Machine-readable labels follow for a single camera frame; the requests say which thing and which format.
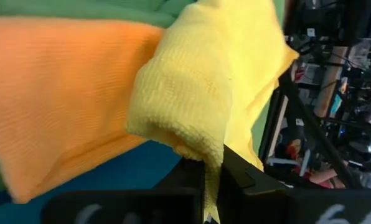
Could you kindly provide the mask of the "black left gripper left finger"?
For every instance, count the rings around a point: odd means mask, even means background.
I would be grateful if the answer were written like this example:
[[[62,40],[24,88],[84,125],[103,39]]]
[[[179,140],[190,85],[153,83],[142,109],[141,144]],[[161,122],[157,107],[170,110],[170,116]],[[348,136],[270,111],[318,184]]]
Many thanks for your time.
[[[188,190],[194,193],[193,207],[195,223],[203,223],[205,164],[182,158],[174,168],[155,186],[154,189]]]

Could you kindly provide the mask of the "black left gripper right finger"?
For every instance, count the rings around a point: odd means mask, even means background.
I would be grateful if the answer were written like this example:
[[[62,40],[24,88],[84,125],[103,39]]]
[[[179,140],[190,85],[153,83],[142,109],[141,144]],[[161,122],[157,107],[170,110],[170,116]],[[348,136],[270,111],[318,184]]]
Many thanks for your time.
[[[284,224],[286,186],[224,147],[218,192],[221,224]]]

